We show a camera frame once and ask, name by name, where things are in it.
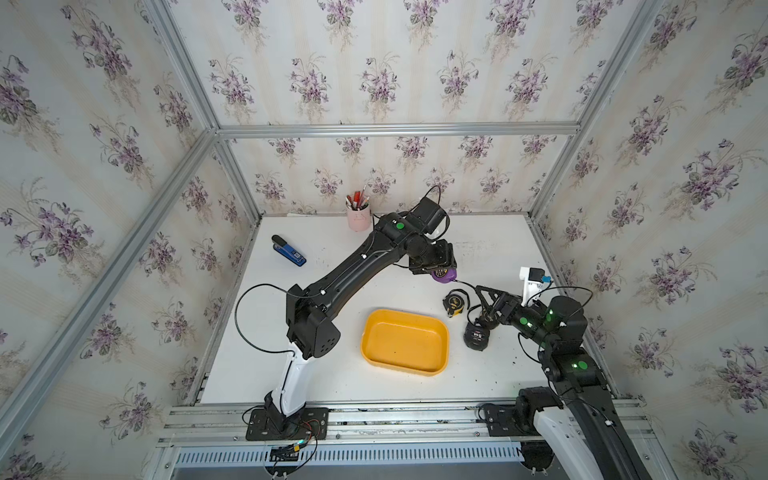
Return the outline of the purple tape measure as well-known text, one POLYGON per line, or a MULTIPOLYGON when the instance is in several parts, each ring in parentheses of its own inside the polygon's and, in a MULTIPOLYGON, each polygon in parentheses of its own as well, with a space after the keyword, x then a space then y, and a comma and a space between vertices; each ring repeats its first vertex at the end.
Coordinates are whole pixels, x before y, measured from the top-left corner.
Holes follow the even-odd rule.
POLYGON ((449 284, 457 279, 457 271, 455 268, 437 269, 431 272, 431 277, 442 284, 449 284))

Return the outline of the small yellow black tape measure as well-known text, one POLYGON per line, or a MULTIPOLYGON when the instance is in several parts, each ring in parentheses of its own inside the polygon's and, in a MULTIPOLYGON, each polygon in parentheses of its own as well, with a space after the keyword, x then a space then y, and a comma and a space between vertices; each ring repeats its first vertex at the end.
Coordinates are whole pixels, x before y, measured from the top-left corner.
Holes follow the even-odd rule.
POLYGON ((470 296, 460 288, 451 289, 442 300, 448 318, 465 313, 470 308, 470 296))

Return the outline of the large black tape measure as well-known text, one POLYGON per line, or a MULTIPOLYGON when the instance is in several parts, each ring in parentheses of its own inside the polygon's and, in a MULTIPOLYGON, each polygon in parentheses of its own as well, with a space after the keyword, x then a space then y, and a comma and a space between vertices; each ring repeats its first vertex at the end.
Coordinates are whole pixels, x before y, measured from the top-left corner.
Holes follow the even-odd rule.
POLYGON ((466 347, 474 351, 484 351, 490 340, 490 327, 482 321, 468 321, 464 334, 463 342, 466 347))

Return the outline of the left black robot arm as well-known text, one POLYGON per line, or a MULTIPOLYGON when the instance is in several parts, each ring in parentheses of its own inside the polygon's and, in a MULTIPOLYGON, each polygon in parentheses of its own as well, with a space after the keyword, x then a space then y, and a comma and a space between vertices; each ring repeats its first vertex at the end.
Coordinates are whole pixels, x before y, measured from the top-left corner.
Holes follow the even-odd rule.
POLYGON ((343 307, 382 270, 408 258, 407 269, 414 275, 429 275, 436 281, 448 281, 457 263, 450 242, 431 235, 440 226, 449 228, 450 216, 438 200, 424 195, 405 211, 381 216, 372 226, 366 240, 340 265, 318 281, 302 288, 285 290, 268 283, 266 286, 285 295, 289 347, 270 350, 257 346, 242 332, 236 331, 251 348, 269 355, 287 356, 282 379, 264 397, 260 409, 267 424, 283 430, 299 418, 307 402, 312 364, 327 355, 341 339, 334 320, 343 307))

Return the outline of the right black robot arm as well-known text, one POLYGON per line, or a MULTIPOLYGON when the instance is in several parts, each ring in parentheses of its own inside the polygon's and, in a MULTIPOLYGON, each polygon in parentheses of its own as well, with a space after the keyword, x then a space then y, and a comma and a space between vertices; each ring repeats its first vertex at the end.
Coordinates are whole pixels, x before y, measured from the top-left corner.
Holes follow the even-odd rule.
POLYGON ((583 347, 584 306, 557 295, 542 303, 478 286, 484 322, 511 326, 538 347, 545 387, 519 391, 511 405, 486 403, 480 419, 492 437, 539 436, 523 450, 525 465, 545 470, 558 460, 571 479, 647 479, 650 474, 616 412, 605 374, 583 347))

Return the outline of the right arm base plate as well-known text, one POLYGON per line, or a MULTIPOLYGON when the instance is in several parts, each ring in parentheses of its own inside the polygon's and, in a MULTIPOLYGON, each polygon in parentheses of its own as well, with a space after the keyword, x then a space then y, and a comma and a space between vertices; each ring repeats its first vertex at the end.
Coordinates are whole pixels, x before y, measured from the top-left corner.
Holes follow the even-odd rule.
POLYGON ((538 436, 534 419, 544 410, 528 403, 484 403, 478 407, 478 414, 491 437, 538 436))

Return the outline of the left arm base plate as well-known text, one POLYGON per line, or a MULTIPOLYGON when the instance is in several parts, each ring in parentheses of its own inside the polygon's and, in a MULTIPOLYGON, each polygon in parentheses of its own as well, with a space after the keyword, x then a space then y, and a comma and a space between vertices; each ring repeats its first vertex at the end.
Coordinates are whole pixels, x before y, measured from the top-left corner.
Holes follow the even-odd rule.
POLYGON ((247 419, 247 441, 324 440, 329 424, 328 408, 305 407, 283 418, 264 407, 253 409, 247 419))

